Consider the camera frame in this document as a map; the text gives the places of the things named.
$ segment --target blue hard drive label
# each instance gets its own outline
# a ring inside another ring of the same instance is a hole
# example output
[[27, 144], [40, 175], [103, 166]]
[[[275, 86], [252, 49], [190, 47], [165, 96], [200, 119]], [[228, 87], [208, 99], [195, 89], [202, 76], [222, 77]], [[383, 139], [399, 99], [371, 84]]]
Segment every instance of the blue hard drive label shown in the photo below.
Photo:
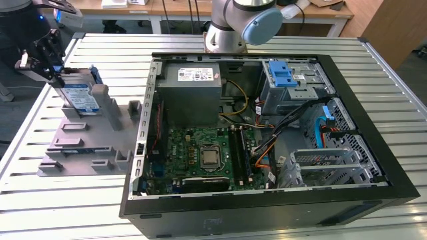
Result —
[[79, 112], [96, 113], [100, 111], [100, 106], [91, 95], [91, 89], [87, 84], [67, 84], [63, 92]]

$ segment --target yellow wire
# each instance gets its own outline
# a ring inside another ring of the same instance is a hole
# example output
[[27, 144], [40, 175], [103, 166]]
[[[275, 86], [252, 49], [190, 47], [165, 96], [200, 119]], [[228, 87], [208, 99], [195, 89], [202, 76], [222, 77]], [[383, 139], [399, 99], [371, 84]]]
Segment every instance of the yellow wire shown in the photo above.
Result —
[[250, 105], [250, 100], [248, 100], [248, 95], [247, 95], [246, 91], [242, 89], [242, 87], [238, 85], [238, 83], [235, 83], [235, 82], [231, 81], [231, 80], [227, 80], [227, 82], [232, 83], [232, 84], [235, 85], [235, 87], [240, 90], [240, 92], [242, 92], [243, 95], [244, 95], [244, 100], [246, 100], [244, 107], [243, 107], [243, 109], [242, 109], [240, 111], [236, 111], [236, 112], [223, 112], [223, 113], [219, 114], [219, 115], [222, 115], [222, 116], [234, 116], [234, 115], [238, 115], [238, 114], [243, 113], [243, 112], [247, 110], [248, 105]]

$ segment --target blue drive bay latch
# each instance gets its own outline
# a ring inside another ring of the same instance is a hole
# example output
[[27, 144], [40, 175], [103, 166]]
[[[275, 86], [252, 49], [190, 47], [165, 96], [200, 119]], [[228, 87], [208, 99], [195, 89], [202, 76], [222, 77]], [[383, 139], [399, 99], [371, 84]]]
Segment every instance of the blue drive bay latch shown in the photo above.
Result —
[[299, 85], [292, 78], [292, 69], [284, 61], [271, 61], [270, 71], [278, 88], [295, 88]]

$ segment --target power supply label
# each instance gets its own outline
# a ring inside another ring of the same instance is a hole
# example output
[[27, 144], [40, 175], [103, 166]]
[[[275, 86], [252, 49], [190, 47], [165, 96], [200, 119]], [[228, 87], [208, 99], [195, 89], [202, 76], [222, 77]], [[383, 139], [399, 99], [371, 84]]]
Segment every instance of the power supply label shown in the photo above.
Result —
[[91, 89], [87, 84], [67, 84], [63, 92], [79, 112], [95, 113], [100, 110], [100, 106], [95, 97], [91, 95]]
[[181, 68], [177, 71], [179, 82], [214, 81], [212, 68]]

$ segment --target silver aluminum table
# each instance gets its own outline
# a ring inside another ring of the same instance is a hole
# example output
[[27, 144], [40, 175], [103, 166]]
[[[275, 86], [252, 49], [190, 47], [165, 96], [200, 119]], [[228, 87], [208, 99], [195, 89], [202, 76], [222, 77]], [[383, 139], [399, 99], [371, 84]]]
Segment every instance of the silver aluminum table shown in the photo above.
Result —
[[[67, 66], [100, 69], [119, 104], [143, 100], [151, 54], [196, 52], [202, 36], [87, 34]], [[250, 53], [331, 55], [422, 197], [340, 227], [215, 236], [216, 239], [426, 239], [427, 109], [370, 44], [354, 38], [276, 37]], [[119, 218], [124, 175], [40, 178], [37, 166], [60, 125], [63, 101], [45, 86], [0, 162], [0, 239], [144, 239]]]

